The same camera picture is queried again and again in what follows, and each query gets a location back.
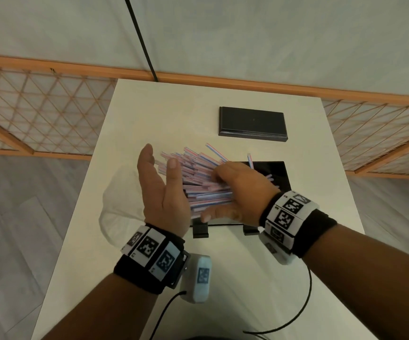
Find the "cable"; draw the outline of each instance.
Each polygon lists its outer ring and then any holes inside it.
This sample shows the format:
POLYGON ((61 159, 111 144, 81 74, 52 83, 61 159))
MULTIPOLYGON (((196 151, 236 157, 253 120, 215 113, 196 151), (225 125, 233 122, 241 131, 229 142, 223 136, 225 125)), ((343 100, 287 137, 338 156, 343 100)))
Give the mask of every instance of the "cable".
POLYGON ((168 302, 167 305, 165 306, 164 311, 162 311, 162 314, 160 315, 159 319, 157 320, 157 324, 156 324, 156 326, 154 327, 154 330, 152 331, 152 334, 151 334, 151 337, 149 338, 149 340, 152 340, 152 338, 154 337, 154 334, 156 333, 157 327, 159 326, 160 321, 162 320, 162 317, 164 316, 165 312, 167 311, 167 308, 169 307, 169 305, 173 302, 173 300, 174 300, 176 297, 181 296, 181 295, 185 295, 186 293, 187 293, 186 291, 181 291, 181 292, 178 292, 178 293, 177 293, 176 295, 174 295, 173 297, 171 297, 171 299, 169 300, 169 302, 168 302))
POLYGON ((285 323, 284 325, 282 325, 282 326, 280 326, 280 327, 278 327, 278 328, 272 329, 272 330, 270 330, 270 331, 264 331, 264 332, 248 332, 248 331, 242 331, 242 332, 245 333, 245 334, 252 334, 252 335, 254 335, 254 336, 258 337, 258 338, 263 339, 262 337, 259 336, 259 334, 269 334, 269 333, 277 332, 277 331, 279 331, 280 329, 283 329, 283 328, 289 326, 291 323, 293 323, 293 322, 302 314, 302 312, 304 311, 305 307, 306 307, 307 304, 308 304, 308 301, 310 300, 310 295, 311 295, 311 271, 310 271, 309 268, 308 268, 308 274, 309 274, 309 276, 310 276, 310 289, 308 290, 308 296, 307 296, 307 299, 305 300, 304 306, 302 307, 302 309, 299 310, 299 312, 297 313, 296 316, 294 316, 289 322, 285 323))
POLYGON ((145 57, 146 57, 146 60, 148 61, 149 68, 151 69, 152 76, 154 76, 154 81, 159 82, 156 72, 154 71, 154 68, 152 67, 151 60, 148 55, 148 50, 146 50, 145 41, 143 40, 143 37, 140 32, 140 28, 138 27, 137 19, 135 18, 135 13, 134 13, 134 10, 132 9, 131 2, 130 0, 124 0, 124 1, 126 2, 127 9, 129 10, 129 13, 131 14, 132 22, 134 24, 135 30, 137 31, 138 39, 140 40, 141 47, 143 48, 143 52, 145 53, 145 57))

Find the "left hand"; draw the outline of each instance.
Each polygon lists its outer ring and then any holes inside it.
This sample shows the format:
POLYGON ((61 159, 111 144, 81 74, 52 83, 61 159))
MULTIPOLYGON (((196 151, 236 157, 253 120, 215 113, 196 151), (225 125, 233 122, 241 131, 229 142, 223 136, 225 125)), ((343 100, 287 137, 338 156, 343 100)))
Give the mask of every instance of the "left hand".
POLYGON ((167 162, 167 184, 157 174, 151 144, 138 157, 138 177, 145 206, 145 222, 183 237, 190 227, 190 205, 182 190, 181 164, 167 162))

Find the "bundle of straws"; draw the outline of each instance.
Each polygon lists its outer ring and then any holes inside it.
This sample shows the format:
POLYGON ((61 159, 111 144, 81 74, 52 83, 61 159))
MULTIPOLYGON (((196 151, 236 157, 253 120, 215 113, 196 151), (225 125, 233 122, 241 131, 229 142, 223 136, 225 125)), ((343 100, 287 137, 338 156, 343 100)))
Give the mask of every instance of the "bundle of straws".
MULTIPOLYGON (((211 181, 214 168, 227 162, 228 159, 209 143, 206 143, 206 147, 216 154, 219 160, 204 153, 198 154, 187 147, 184 148, 184 154, 164 152, 160 154, 165 160, 176 158, 181 163, 182 187, 192 210, 192 218, 199 217, 201 211, 211 205, 229 204, 232 200, 232 192, 227 184, 211 181)), ((253 168, 252 156, 248 154, 247 158, 250 168, 253 168)), ((166 164, 158 160, 156 164, 159 166, 159 173, 166 175, 166 164)), ((266 177, 273 181, 272 174, 266 177)))

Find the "tabletop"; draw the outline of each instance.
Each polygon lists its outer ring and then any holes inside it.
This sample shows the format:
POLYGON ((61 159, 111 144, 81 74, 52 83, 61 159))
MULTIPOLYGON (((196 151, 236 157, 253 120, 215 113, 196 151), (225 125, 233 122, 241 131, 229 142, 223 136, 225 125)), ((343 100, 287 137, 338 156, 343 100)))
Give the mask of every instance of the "tabletop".
MULTIPOLYGON (((185 146, 204 152, 207 142, 233 161, 247 160, 247 153, 255 161, 284 161, 294 190, 339 223, 363 232, 319 98, 118 80, 32 339, 41 339, 120 257, 98 222, 102 195, 118 170, 130 172, 128 184, 135 184, 136 160, 146 143, 161 159, 161 151, 180 152, 185 146), (218 136, 220 106, 283 112, 289 138, 283 143, 218 136)), ((137 193, 134 188, 133 198, 137 193)), ((128 234, 135 229, 128 225, 128 234)), ((300 259, 278 264, 257 236, 244 236, 238 226, 211 227, 209 238, 202 239, 193 239, 191 232, 185 249, 213 261, 209 299, 200 305, 175 301, 157 331, 159 338, 253 339, 242 330, 275 328, 302 307, 309 279, 300 259)), ((316 276, 313 279, 303 314, 270 339, 374 339, 316 276)), ((158 298, 142 339, 149 338, 174 293, 166 289, 158 298)))

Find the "hand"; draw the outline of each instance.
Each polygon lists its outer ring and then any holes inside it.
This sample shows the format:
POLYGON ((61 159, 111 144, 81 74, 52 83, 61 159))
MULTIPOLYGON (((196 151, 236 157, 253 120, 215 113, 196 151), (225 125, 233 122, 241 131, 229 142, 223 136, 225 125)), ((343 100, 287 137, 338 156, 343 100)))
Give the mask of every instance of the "hand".
POLYGON ((204 223, 214 218, 228 217, 253 227, 270 200, 280 192, 264 175, 241 162, 226 162, 211 174, 214 181, 224 181, 233 192, 233 202, 208 207, 201 213, 204 223))
POLYGON ((183 237, 190 227, 190 205, 182 190, 181 164, 176 159, 167 162, 167 184, 154 167, 152 145, 147 144, 138 157, 145 222, 183 237))

